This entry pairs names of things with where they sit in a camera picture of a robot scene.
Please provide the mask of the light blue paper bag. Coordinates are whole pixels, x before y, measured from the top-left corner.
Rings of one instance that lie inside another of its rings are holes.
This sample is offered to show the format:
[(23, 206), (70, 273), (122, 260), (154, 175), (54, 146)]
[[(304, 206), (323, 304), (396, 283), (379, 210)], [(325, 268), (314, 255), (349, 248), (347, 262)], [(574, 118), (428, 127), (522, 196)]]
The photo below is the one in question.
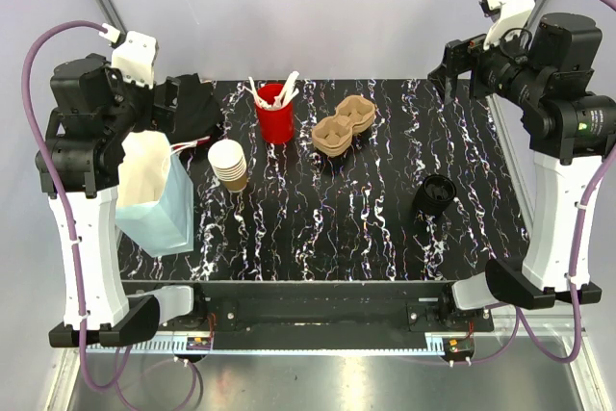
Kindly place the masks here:
[(118, 167), (117, 227), (152, 257), (193, 250), (193, 181), (182, 151), (207, 141), (171, 144), (161, 132), (131, 133)]

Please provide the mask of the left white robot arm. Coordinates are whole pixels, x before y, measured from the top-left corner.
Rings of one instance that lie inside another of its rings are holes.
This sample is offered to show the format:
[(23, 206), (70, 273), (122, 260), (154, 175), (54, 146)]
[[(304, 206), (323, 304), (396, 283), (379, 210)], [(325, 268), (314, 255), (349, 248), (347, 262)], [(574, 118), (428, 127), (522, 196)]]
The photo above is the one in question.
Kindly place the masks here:
[(192, 287), (128, 296), (117, 257), (122, 143), (133, 131), (173, 129), (179, 79), (146, 84), (89, 54), (58, 65), (50, 88), (56, 106), (36, 166), (60, 232), (66, 284), (64, 316), (48, 334), (50, 346), (127, 347), (152, 339), (173, 319), (200, 328), (208, 307)]

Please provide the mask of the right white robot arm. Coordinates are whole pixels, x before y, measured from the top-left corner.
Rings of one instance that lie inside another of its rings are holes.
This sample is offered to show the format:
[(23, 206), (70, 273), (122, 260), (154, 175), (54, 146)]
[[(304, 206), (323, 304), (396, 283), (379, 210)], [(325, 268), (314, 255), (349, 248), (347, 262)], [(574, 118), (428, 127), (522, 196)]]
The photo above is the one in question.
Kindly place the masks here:
[(484, 35), (450, 41), (429, 73), (446, 102), (456, 94), (458, 76), (468, 72), (470, 97), (496, 94), (518, 106), (536, 175), (526, 255), (491, 259), (482, 274), (453, 283), (450, 298), (436, 309), (445, 329), (458, 330), (472, 310), (499, 302), (535, 310), (556, 301), (600, 301), (587, 248), (596, 176), (615, 147), (615, 102), (587, 85), (602, 38), (590, 17), (548, 13), (536, 31), (509, 27), (494, 45)]

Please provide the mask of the cardboard cup carrier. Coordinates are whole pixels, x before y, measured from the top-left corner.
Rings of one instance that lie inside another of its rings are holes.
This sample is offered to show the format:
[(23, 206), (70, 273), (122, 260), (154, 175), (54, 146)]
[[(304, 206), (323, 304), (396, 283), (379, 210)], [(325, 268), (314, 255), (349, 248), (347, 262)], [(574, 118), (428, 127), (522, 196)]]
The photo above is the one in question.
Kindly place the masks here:
[(369, 129), (375, 119), (375, 105), (361, 95), (346, 97), (333, 116), (324, 117), (312, 130), (312, 143), (329, 157), (343, 154), (355, 135)]

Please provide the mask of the brown paper cup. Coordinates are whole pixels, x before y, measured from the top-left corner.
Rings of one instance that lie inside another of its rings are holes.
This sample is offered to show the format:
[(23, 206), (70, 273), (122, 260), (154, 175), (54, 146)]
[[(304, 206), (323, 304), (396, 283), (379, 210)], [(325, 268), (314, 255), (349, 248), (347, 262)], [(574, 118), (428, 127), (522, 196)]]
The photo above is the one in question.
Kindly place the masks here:
[(208, 161), (216, 169), (227, 170), (245, 161), (244, 150), (237, 141), (220, 140), (210, 147)]

